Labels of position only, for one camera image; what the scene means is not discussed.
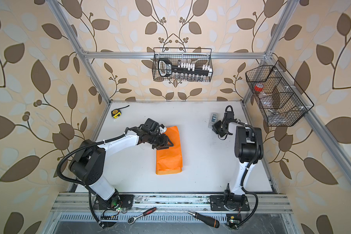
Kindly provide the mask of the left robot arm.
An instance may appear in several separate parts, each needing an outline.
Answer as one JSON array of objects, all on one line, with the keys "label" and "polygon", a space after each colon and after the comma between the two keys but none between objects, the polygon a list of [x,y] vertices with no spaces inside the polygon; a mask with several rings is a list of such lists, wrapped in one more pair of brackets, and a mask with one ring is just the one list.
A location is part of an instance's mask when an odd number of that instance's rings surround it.
[{"label": "left robot arm", "polygon": [[164,150],[174,146],[165,134],[167,128],[151,119],[139,127],[126,128],[122,135],[99,142],[85,140],[81,146],[64,156],[57,165],[59,178],[80,184],[105,202],[118,198],[119,192],[103,175],[104,165],[113,154],[126,148],[149,143],[152,149]]}]

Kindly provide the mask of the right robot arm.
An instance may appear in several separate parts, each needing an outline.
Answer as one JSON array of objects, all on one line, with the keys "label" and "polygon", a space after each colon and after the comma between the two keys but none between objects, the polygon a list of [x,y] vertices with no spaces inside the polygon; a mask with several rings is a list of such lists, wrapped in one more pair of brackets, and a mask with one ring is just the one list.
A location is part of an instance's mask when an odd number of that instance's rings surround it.
[{"label": "right robot arm", "polygon": [[234,116],[234,111],[226,110],[223,119],[212,125],[212,131],[220,140],[234,136],[234,154],[238,165],[233,180],[224,191],[223,203],[228,206],[242,206],[245,203],[247,180],[252,169],[263,158],[261,129],[241,122]]}]

